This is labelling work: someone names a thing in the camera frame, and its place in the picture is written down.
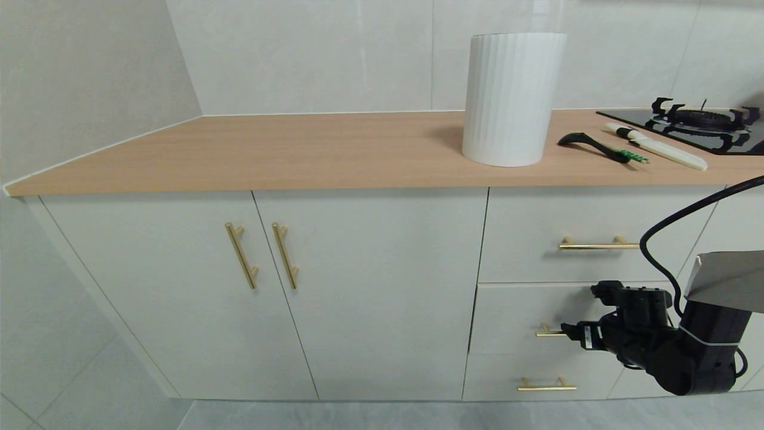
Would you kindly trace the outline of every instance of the cabinet handle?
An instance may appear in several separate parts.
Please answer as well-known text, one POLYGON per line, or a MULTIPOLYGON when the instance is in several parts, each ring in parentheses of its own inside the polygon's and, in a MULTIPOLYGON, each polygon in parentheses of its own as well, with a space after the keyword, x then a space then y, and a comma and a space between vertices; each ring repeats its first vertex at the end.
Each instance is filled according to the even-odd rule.
POLYGON ((565 379, 560 376, 557 378, 560 385, 528 385, 528 378, 523 378, 523 384, 517 387, 517 391, 575 391, 578 389, 575 385, 565 385, 565 379))
POLYGON ((279 251, 281 251, 281 259, 286 266, 286 276, 289 277, 289 283, 292 285, 292 290, 296 290, 297 282, 295 281, 295 277, 297 277, 299 267, 296 265, 292 266, 292 263, 289 261, 289 254, 287 254, 287 248, 284 246, 284 237, 287 235, 287 228, 286 226, 279 226, 279 223, 273 223, 273 228, 276 243, 278 243, 279 251))
POLYGON ((576 243, 570 236, 562 238, 559 249, 639 249, 638 243, 630 243, 623 236, 615 236, 612 243, 576 243))
POLYGON ((258 267, 253 266, 252 269, 249 268, 247 256, 244 255, 244 251, 241 249, 241 243, 238 241, 238 237, 244 232, 244 226, 234 228, 233 224, 225 223, 225 230, 228 231, 228 237, 231 239, 231 244, 234 247, 234 251, 236 251, 236 256, 239 258, 241 270, 244 271, 244 277, 249 283, 249 288, 254 290, 257 287, 257 284, 254 283, 254 277, 257 275, 258 267))
POLYGON ((567 337, 564 331, 551 331, 546 323, 541 323, 541 331, 536 332, 536 337, 567 337))

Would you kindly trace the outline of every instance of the gas stove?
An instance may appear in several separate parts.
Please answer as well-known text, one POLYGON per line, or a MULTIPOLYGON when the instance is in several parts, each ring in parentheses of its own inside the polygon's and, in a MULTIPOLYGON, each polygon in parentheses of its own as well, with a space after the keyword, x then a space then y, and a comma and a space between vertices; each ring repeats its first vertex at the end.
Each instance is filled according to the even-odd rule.
POLYGON ((659 97, 647 109, 597 111, 602 116, 650 130, 717 155, 764 155, 764 121, 759 108, 683 109, 663 107, 672 99, 659 97))

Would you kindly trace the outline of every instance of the kitchen counter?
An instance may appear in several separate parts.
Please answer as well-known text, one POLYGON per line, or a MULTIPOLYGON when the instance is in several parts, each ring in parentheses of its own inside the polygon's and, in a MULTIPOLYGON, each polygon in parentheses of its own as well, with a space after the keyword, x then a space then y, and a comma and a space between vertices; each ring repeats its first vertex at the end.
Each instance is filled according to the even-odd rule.
POLYGON ((708 161, 700 172, 646 155, 620 165, 587 146, 562 148, 569 132, 619 148, 594 110, 556 110, 544 158, 524 168, 461 155, 463 112, 212 116, 104 148, 6 186, 11 196, 165 191, 388 187, 732 184, 764 172, 764 157, 718 156, 653 137, 708 161))

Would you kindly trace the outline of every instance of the black wire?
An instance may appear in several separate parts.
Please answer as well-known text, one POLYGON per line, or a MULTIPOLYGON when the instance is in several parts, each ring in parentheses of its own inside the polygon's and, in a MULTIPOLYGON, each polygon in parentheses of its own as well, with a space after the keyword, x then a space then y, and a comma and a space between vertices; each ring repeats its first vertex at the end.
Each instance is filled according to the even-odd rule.
POLYGON ((735 373, 735 378, 740 378, 742 375, 746 374, 746 371, 748 370, 748 359, 746 358, 746 355, 743 353, 743 350, 740 348, 737 348, 735 351, 740 355, 740 361, 743 362, 743 365, 740 367, 740 372, 735 373))
MULTIPOLYGON (((727 187, 723 189, 722 191, 713 193, 712 195, 706 198, 700 199, 696 201, 695 203, 687 206, 684 209, 678 210, 672 215, 669 215, 668 217, 666 217, 663 221, 650 227, 650 229, 647 230, 644 235, 642 235, 642 239, 639 240, 639 250, 642 251, 642 255, 645 257, 645 259, 648 262, 650 262, 650 264, 652 264, 653 267, 658 269, 658 271, 661 272, 668 279, 669 282, 671 282, 672 287, 674 287, 674 311, 676 311, 677 315, 679 315, 680 318, 682 317, 682 315, 684 315, 684 312, 682 312, 679 307, 681 303, 681 288, 679 287, 679 282, 677 282, 674 275, 672 275, 671 272, 667 270, 667 268, 663 267, 661 263, 658 262, 658 260, 653 258, 652 254, 650 254, 650 251, 647 249, 647 241, 650 240, 650 238, 653 237, 657 232, 679 221, 680 219, 686 217, 687 215, 690 215, 691 213, 695 213, 708 205, 718 202, 719 200, 725 199, 729 196, 738 194, 745 190, 758 187, 759 185, 764 185, 764 175, 758 176, 756 178, 751 178, 748 181, 740 182, 739 184, 735 184, 730 187, 727 187)), ((743 365, 740 368, 740 372, 735 373, 735 377, 740 378, 748 370, 748 359, 746 358, 746 355, 743 353, 743 351, 740 348, 737 348, 735 352, 737 352, 740 355, 740 359, 743 361, 743 365)))

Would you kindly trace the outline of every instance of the white ribbed vase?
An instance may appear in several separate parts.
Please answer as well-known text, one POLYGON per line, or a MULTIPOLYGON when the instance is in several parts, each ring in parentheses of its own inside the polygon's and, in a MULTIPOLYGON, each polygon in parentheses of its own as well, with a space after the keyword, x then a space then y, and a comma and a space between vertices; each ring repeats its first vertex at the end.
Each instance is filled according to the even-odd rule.
POLYGON ((462 154, 493 166, 541 161, 567 36, 473 36, 462 154))

